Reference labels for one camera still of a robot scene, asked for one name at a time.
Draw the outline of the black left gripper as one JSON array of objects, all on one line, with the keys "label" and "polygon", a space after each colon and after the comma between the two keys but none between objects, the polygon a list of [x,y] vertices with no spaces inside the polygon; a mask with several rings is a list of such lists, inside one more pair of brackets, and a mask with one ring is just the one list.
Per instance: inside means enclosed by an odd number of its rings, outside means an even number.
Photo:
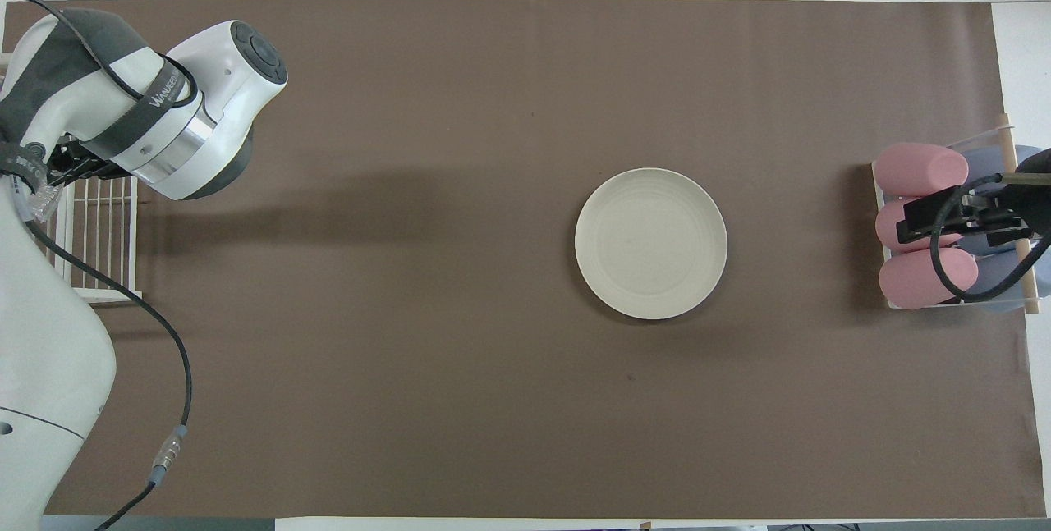
[{"label": "black left gripper", "polygon": [[112,179],[112,164],[90,152],[79,140],[67,140],[56,145],[50,154],[51,181],[78,181],[98,178]]}]

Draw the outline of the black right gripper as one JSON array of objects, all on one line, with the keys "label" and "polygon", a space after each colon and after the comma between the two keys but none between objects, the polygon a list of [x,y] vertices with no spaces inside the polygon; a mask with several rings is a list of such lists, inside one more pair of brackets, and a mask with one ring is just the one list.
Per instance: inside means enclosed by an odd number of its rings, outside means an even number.
[{"label": "black right gripper", "polygon": [[980,234],[988,246],[1006,245],[1033,236],[1026,220],[1003,206],[998,198],[949,190],[937,208],[935,197],[904,199],[903,220],[897,222],[897,243],[929,242],[934,234],[935,217],[937,234]]}]

